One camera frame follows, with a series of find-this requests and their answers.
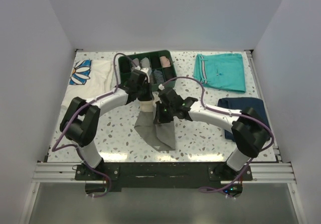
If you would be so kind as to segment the grey cream underwear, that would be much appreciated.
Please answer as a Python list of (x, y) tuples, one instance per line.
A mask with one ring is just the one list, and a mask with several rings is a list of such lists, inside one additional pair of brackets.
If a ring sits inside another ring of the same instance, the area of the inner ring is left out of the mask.
[(139, 136), (156, 151), (173, 151), (176, 149), (174, 122), (154, 124), (156, 104), (151, 101), (140, 101), (140, 112), (134, 124)]

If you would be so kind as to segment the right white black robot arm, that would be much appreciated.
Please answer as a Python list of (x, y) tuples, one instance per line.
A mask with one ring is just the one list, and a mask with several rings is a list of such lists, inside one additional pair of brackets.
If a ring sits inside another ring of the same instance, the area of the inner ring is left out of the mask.
[(226, 109), (211, 105), (203, 106), (197, 99), (158, 100), (154, 104), (154, 122), (165, 124), (174, 118), (203, 122), (230, 132), (236, 148), (223, 168), (224, 176), (235, 180), (241, 175), (241, 169), (263, 150), (268, 140), (274, 140), (271, 129), (259, 118), (252, 108), (243, 111)]

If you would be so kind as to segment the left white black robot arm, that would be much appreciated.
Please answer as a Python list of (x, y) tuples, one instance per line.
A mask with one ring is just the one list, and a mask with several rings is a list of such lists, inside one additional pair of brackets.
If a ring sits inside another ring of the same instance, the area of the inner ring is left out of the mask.
[(100, 117), (135, 100), (152, 101), (150, 74), (149, 68), (134, 70), (129, 80), (111, 92), (91, 100), (80, 97), (72, 99), (60, 123), (60, 131), (73, 142), (79, 157), (88, 165), (86, 174), (91, 179), (98, 180), (104, 174), (104, 161), (94, 143)]

